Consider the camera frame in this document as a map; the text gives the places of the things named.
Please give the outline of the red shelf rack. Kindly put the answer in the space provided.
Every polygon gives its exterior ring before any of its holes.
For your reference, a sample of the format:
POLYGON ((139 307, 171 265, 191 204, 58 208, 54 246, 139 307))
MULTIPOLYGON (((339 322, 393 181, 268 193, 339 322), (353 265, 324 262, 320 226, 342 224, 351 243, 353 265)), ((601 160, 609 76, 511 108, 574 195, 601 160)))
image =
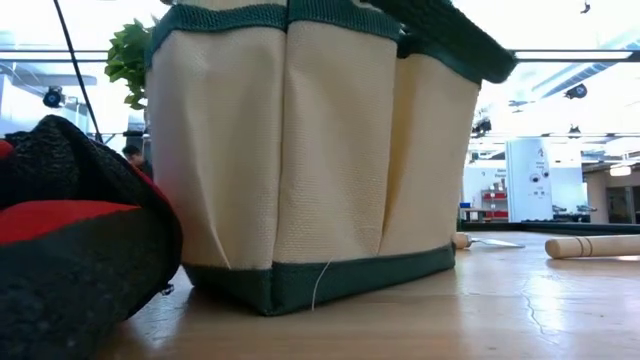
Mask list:
POLYGON ((508 220, 508 199, 506 191, 483 190, 481 205, 485 222, 506 222, 508 220))

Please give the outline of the black red gardening glove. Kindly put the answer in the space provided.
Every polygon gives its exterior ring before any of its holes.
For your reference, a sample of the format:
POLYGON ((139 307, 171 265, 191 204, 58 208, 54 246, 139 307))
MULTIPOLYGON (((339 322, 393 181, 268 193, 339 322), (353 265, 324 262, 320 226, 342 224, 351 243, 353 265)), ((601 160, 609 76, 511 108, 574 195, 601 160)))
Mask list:
POLYGON ((0 138, 0 360, 89 360, 176 273, 182 231, 140 170, 65 118, 0 138))

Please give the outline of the horizontal ceiling light rail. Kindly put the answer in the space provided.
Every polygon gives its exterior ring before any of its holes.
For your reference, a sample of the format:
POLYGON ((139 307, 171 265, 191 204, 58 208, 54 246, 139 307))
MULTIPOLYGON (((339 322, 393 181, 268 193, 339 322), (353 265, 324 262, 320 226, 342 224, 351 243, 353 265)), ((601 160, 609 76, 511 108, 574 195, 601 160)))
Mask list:
MULTIPOLYGON (((514 50, 520 63, 640 63, 640 50, 514 50)), ((0 50, 0 61, 66 63, 67 50, 0 50)))

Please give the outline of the person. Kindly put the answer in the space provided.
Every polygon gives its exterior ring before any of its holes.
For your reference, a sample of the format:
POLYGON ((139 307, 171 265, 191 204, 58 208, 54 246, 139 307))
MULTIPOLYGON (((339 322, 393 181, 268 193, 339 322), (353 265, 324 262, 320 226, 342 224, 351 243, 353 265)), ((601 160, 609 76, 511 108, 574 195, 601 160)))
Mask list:
POLYGON ((150 179, 153 178, 151 163, 143 156, 142 151, 137 146, 126 145, 122 149, 122 153, 131 165, 136 167, 150 179))

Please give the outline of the green potted plant black pot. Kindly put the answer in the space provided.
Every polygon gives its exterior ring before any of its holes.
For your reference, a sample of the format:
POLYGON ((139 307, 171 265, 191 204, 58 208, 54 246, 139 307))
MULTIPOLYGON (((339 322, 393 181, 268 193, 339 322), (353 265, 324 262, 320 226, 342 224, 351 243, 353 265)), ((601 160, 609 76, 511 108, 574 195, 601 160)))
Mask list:
POLYGON ((151 40, 152 27, 145 27, 134 19, 123 25, 109 40, 105 75, 111 83, 124 81, 128 94, 124 103, 133 110, 145 110, 146 96, 146 51, 151 40))

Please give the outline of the black metal table frame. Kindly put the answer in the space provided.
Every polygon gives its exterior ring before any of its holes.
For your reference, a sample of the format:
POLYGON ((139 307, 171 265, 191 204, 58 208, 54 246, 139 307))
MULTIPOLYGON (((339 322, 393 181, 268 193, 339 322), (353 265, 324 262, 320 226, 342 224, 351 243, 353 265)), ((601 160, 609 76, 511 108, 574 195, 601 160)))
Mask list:
POLYGON ((571 222, 463 222, 458 231, 464 232, 532 232, 571 236, 640 235, 640 225, 592 224, 571 222))

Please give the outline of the white column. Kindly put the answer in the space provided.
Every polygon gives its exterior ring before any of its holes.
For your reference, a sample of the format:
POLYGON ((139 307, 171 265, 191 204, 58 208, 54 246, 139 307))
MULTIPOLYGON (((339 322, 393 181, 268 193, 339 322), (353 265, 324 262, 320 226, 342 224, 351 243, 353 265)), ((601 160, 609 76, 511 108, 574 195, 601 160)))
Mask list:
POLYGON ((507 201, 510 222, 553 219, 548 152, 541 138, 506 143, 507 201))

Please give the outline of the beige green canvas gardening bag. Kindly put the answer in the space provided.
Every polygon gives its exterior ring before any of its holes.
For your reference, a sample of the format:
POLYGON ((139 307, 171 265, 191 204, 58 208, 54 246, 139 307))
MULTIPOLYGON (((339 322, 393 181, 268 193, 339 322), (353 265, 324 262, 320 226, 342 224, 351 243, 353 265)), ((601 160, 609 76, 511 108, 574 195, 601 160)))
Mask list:
POLYGON ((280 315, 453 268, 478 94, 515 64, 450 0, 176 0, 147 111, 193 286, 280 315))

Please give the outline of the garden tool grooved wooden handle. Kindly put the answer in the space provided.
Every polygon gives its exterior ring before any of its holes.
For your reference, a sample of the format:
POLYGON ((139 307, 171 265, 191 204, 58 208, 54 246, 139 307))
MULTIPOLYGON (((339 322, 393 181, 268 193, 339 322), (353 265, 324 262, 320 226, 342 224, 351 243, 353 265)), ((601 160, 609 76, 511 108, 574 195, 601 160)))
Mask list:
POLYGON ((545 242, 545 251, 552 259, 640 256, 640 235, 551 238, 545 242))

